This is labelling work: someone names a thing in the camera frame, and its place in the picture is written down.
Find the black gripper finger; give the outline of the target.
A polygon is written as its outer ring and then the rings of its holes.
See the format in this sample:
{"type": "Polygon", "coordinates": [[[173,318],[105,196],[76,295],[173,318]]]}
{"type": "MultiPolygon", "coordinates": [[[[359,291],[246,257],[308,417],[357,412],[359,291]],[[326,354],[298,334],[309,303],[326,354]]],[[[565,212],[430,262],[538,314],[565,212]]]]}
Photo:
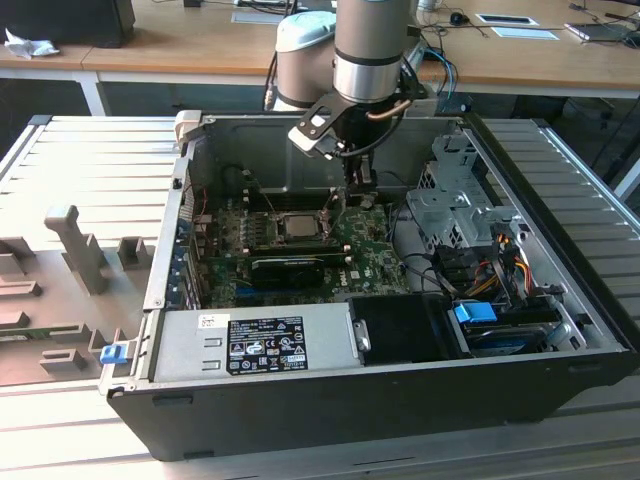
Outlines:
{"type": "Polygon", "coordinates": [[[358,177],[360,166],[360,156],[352,156],[344,159],[344,178],[346,190],[349,194],[358,194],[360,192],[358,177]]]}
{"type": "Polygon", "coordinates": [[[364,154],[361,157],[360,164],[360,187],[363,198],[374,196],[376,194],[377,180],[376,172],[372,168],[372,154],[364,154]]]}

